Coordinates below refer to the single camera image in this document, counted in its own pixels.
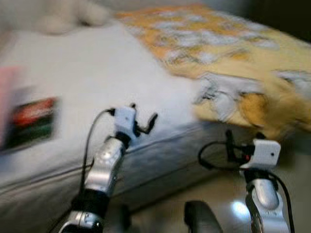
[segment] wire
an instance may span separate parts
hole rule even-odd
[[[64,211],[64,213],[62,213],[62,215],[60,217],[58,217],[57,220],[55,220],[55,222],[50,226],[48,233],[52,233],[53,230],[57,227],[57,225],[70,213],[71,208],[68,208],[67,210]]]
[[[97,116],[95,117],[95,119],[93,120],[91,128],[88,132],[87,139],[86,139],[86,147],[85,147],[84,156],[83,156],[83,165],[82,165],[80,191],[79,191],[80,194],[84,190],[84,183],[85,183],[85,179],[86,179],[86,162],[87,162],[87,156],[88,156],[88,147],[89,147],[89,142],[90,142],[91,136],[93,134],[95,125],[96,125],[97,121],[102,117],[102,115],[104,115],[105,113],[110,113],[111,115],[114,115],[114,112],[115,112],[115,109],[111,108],[111,109],[102,110],[100,113],[98,113]]]
[[[221,141],[214,141],[214,142],[210,142],[207,143],[206,145],[204,145],[200,151],[198,152],[198,160],[199,160],[199,164],[201,164],[202,166],[208,168],[208,169],[217,169],[217,170],[221,170],[221,171],[260,171],[260,172],[264,172],[270,176],[272,176],[275,180],[277,180],[284,191],[285,197],[286,197],[286,203],[287,203],[287,212],[288,212],[288,218],[289,218],[289,222],[290,222],[290,229],[291,229],[291,233],[295,233],[295,227],[294,227],[294,220],[293,220],[293,214],[292,214],[292,204],[291,204],[291,198],[290,198],[290,194],[287,190],[287,187],[285,185],[285,183],[282,181],[282,179],[280,177],[278,177],[276,174],[267,171],[267,170],[262,170],[262,169],[258,169],[258,168],[242,168],[242,167],[222,167],[222,166],[215,166],[209,162],[207,162],[206,160],[202,159],[202,153],[210,146],[212,145],[224,145],[226,144],[226,142],[221,142]]]

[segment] white mattress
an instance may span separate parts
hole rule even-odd
[[[1,65],[24,67],[21,86],[31,87],[25,101],[60,98],[53,140],[1,156],[3,188],[80,166],[87,132],[102,109],[135,102],[141,124],[153,112],[159,114],[152,134],[142,136],[136,148],[180,134],[196,122],[192,81],[169,75],[117,21],[59,37],[18,31]],[[107,116],[96,128],[91,151],[112,129]]]

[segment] mattress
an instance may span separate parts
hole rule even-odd
[[[186,172],[200,146],[223,138],[229,127],[198,121],[191,110],[193,82],[169,75],[117,21],[62,37],[17,31],[15,43],[1,66],[24,67],[23,101],[59,97],[60,104],[52,140],[0,157],[1,232],[40,232],[39,226],[64,209],[61,203],[69,204],[77,192],[88,130],[102,109],[134,102],[142,125],[153,112],[159,115],[152,133],[128,150],[116,197],[173,171]],[[247,130],[233,128],[239,140],[248,138]],[[111,133],[113,119],[104,116],[91,140],[90,160]],[[149,196],[144,204],[152,200]],[[20,224],[13,224],[17,219]]]

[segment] floor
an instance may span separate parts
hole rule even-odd
[[[275,170],[286,183],[292,199],[296,232],[311,229],[311,138],[290,143],[282,153],[279,167]],[[158,201],[134,213],[130,233],[187,233],[183,222],[184,203],[189,200],[203,200],[214,211],[223,231],[226,233],[247,233],[250,231],[250,214],[245,206],[245,182],[235,173],[220,173],[193,187]],[[284,215],[287,218],[286,204]]]

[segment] patterned blanket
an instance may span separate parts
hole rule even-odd
[[[118,13],[173,75],[194,79],[200,119],[279,138],[311,130],[311,46],[203,5]]]

